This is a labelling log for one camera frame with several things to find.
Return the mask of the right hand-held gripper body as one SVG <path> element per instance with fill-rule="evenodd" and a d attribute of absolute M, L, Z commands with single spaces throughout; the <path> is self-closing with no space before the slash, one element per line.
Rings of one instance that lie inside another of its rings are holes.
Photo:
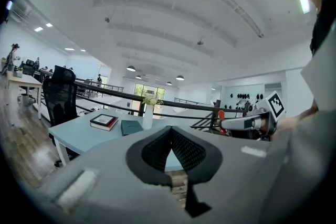
<path fill-rule="evenodd" d="M 285 107 L 277 91 L 269 96 L 259 96 L 255 102 L 247 100 L 236 112 L 241 116 L 221 121 L 221 135 L 249 140 L 269 141 L 277 129 L 278 120 Z"/>

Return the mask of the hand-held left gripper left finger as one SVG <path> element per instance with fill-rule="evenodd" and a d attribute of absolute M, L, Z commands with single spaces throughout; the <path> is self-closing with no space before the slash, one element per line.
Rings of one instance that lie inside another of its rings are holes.
<path fill-rule="evenodd" d="M 135 142 L 129 147 L 125 157 L 129 170 L 145 184 L 171 187 L 172 179 L 165 173 L 171 144 L 170 126 Z"/>

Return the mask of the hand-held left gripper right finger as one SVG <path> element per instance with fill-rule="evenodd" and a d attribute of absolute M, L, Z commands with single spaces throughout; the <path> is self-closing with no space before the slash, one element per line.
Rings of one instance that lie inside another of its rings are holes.
<path fill-rule="evenodd" d="M 222 153 L 211 143 L 176 126 L 171 128 L 171 149 L 187 174 L 185 211 L 192 218 L 198 217 L 211 207 L 198 200 L 194 187 L 213 178 L 222 164 Z"/>

